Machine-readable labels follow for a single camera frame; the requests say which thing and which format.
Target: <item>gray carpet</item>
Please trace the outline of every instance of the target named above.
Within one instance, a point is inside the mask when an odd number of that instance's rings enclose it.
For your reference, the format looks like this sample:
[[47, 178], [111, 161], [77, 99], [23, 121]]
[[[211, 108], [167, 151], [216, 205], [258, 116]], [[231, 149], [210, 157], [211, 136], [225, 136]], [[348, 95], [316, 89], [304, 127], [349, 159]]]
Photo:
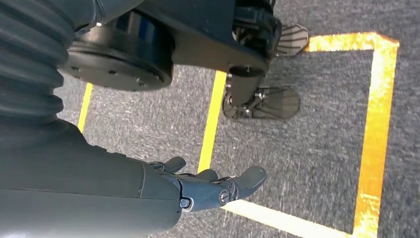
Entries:
[[[381, 238], [420, 237], [420, 2], [278, 0], [275, 14], [311, 35], [376, 31], [400, 41], [380, 209]], [[351, 233], [369, 92], [372, 51], [303, 53], [273, 61], [266, 83], [290, 85], [302, 100], [289, 121], [220, 117], [212, 168], [221, 175], [265, 167], [269, 178], [248, 200]], [[149, 93], [94, 87], [85, 135], [90, 143], [146, 161], [180, 155], [195, 172], [214, 72], [177, 66], [173, 84]], [[77, 123], [84, 83], [58, 91]], [[221, 209], [184, 214], [159, 238], [291, 238]]]

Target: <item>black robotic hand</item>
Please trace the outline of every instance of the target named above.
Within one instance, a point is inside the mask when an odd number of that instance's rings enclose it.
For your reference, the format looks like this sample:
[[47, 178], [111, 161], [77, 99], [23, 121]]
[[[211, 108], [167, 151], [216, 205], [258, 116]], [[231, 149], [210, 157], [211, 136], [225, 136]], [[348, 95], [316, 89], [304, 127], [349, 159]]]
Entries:
[[252, 166], [240, 176], [219, 178], [214, 170], [207, 169], [197, 175], [175, 174], [186, 162], [181, 157], [167, 161], [149, 163], [162, 176], [180, 190], [179, 206], [184, 212], [195, 212], [222, 207], [228, 202], [252, 195], [266, 179], [262, 167]]

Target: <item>screw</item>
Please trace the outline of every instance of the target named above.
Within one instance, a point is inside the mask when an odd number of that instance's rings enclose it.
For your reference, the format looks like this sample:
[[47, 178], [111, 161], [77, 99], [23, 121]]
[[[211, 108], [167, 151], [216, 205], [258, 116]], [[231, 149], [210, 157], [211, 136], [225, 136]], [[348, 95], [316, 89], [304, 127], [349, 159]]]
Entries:
[[223, 205], [226, 205], [228, 200], [229, 200], [229, 193], [227, 192], [227, 190], [223, 190], [220, 193], [219, 203], [223, 206]]
[[187, 208], [190, 206], [190, 200], [182, 198], [181, 201], [179, 201], [179, 206], [182, 208]]
[[75, 67], [75, 66], [72, 66], [71, 69], [74, 70], [74, 71], [77, 71], [77, 72], [81, 71], [78, 67]]
[[108, 71], [108, 73], [111, 74], [111, 75], [115, 75], [115, 76], [118, 75], [118, 72], [115, 71], [115, 70], [110, 70], [110, 71]]

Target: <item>yellow tape line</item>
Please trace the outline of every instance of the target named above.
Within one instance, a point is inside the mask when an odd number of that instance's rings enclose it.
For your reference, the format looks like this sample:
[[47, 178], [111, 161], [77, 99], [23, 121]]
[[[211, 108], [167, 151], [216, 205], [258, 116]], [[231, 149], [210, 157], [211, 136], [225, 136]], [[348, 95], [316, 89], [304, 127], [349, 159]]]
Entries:
[[81, 133], [83, 133], [83, 129], [85, 128], [86, 115], [88, 114], [92, 88], [93, 85], [91, 83], [86, 84], [85, 95], [83, 96], [82, 102], [82, 109], [80, 110], [79, 122], [77, 123], [77, 127], [79, 128]]
[[216, 136], [225, 84], [226, 73], [217, 71], [216, 76], [214, 77], [213, 92], [211, 93], [209, 113], [207, 117], [206, 130], [204, 132], [203, 147], [201, 149], [198, 172], [210, 168], [211, 155], [213, 154], [214, 139]]
[[[398, 47], [399, 42], [396, 40], [374, 32], [365, 32], [311, 37], [305, 49], [306, 52], [374, 50], [352, 237], [377, 237]], [[216, 73], [212, 93], [215, 97], [212, 97], [210, 102], [199, 171], [210, 168], [225, 79], [226, 74]], [[303, 238], [350, 236], [341, 231], [242, 200], [230, 203], [223, 208]]]

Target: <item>gray robot arm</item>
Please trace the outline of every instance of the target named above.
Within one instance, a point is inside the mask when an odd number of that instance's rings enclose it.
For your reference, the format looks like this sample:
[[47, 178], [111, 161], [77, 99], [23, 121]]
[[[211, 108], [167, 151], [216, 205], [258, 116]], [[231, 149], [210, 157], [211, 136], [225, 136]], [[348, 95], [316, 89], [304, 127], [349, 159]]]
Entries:
[[0, 0], [0, 238], [138, 238], [264, 182], [260, 167], [240, 177], [176, 175], [181, 158], [146, 163], [109, 153], [57, 118], [56, 69], [75, 33], [140, 2]]

